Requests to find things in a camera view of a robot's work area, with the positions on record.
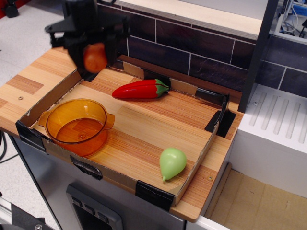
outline transparent orange bowl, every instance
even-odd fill
[[[75,99],[43,112],[38,125],[45,128],[54,143],[81,157],[89,157],[104,146],[114,121],[115,116],[100,103]]]

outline orange ball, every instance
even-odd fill
[[[103,70],[107,65],[105,44],[88,45],[84,51],[83,63],[85,69],[91,73],[99,73]]]

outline green toy pear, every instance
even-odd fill
[[[160,169],[162,180],[169,180],[179,174],[187,165],[187,157],[184,152],[175,149],[167,148],[160,156]]]

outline red toy pepper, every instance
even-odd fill
[[[141,80],[127,85],[123,85],[113,91],[112,96],[115,98],[157,98],[169,87],[160,80]]]

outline screw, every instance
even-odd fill
[[[41,226],[40,224],[37,224],[34,228],[34,230],[42,230],[43,226]]]

